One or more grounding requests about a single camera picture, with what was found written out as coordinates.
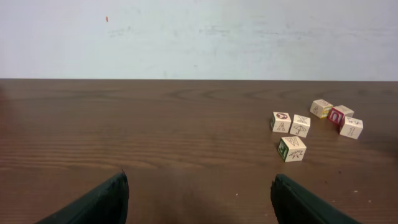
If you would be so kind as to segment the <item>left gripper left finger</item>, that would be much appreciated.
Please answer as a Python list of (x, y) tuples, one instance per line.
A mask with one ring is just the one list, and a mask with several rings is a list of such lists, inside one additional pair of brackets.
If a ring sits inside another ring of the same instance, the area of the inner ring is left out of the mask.
[(125, 224), (129, 184), (120, 172), (37, 224)]

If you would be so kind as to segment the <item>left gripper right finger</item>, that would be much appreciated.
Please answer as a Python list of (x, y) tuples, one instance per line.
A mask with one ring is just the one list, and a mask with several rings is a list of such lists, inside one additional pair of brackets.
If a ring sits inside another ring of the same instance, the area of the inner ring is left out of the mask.
[(284, 174), (271, 183), (271, 202), (279, 223), (359, 223)]

